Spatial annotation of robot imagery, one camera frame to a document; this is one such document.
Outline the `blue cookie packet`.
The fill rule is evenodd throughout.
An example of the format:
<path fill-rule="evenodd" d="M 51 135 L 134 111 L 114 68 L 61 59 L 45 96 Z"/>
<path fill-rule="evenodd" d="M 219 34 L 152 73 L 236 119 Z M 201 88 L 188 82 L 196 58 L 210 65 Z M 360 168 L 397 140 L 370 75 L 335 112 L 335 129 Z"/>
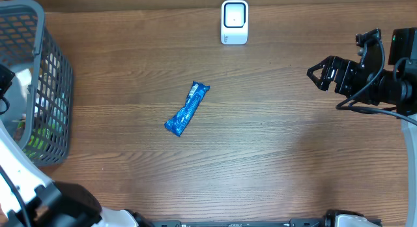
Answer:
<path fill-rule="evenodd" d="M 209 90 L 209 85 L 193 82 L 184 106 L 171 119 L 165 122 L 165 128 L 180 137 Z"/>

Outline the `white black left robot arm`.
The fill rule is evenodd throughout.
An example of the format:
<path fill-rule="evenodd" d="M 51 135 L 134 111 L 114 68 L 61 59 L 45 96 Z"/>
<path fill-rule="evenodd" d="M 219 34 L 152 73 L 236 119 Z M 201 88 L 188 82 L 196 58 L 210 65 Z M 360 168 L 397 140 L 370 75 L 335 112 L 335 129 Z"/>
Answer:
<path fill-rule="evenodd" d="M 79 184 L 41 172 L 1 124 L 1 210 L 5 226 L 152 226 L 137 212 L 102 207 Z"/>

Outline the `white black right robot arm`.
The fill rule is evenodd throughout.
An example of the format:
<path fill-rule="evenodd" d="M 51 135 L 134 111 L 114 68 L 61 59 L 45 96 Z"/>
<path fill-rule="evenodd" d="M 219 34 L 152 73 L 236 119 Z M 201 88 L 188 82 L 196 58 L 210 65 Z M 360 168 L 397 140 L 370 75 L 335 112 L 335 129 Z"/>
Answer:
<path fill-rule="evenodd" d="M 332 82 L 346 99 L 337 110 L 391 115 L 401 120 L 407 147 L 408 210 L 406 226 L 416 225 L 416 28 L 396 29 L 390 53 L 382 33 L 374 29 L 356 35 L 359 62 L 328 56 L 306 74 L 322 91 Z"/>

